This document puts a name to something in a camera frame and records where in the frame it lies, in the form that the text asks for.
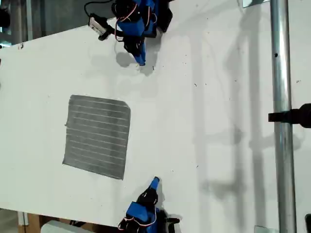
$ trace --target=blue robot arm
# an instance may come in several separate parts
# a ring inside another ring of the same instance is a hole
[[[118,229],[127,233],[174,233],[177,218],[167,218],[163,210],[156,208],[158,195],[156,189],[160,179],[155,177],[150,186],[132,202]]]
[[[156,28],[164,33],[172,20],[173,14],[169,8],[171,0],[115,0],[111,9],[117,18],[117,28],[112,28],[107,19],[96,14],[89,15],[89,26],[105,40],[110,34],[116,39],[123,37],[124,48],[131,53],[136,62],[144,66],[146,51],[144,40],[146,37],[155,38]]]

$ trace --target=white table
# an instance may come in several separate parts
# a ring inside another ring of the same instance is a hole
[[[310,102],[310,7],[290,1],[293,107]],[[171,8],[168,32],[147,40],[145,67],[88,27],[0,50],[0,208],[116,226],[158,176],[182,233],[278,228],[269,4]],[[62,165],[73,94],[130,106],[123,181]],[[294,126],[294,137],[300,233],[311,131]]]

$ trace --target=silver pole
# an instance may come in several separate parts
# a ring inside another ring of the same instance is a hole
[[[270,0],[274,112],[292,108],[288,0]],[[293,129],[275,123],[276,180],[280,233],[296,233]]]
[[[33,40],[32,0],[26,0],[28,40]]]

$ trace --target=gray fabric patch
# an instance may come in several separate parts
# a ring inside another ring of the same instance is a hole
[[[63,164],[123,179],[130,119],[123,101],[72,95]]]

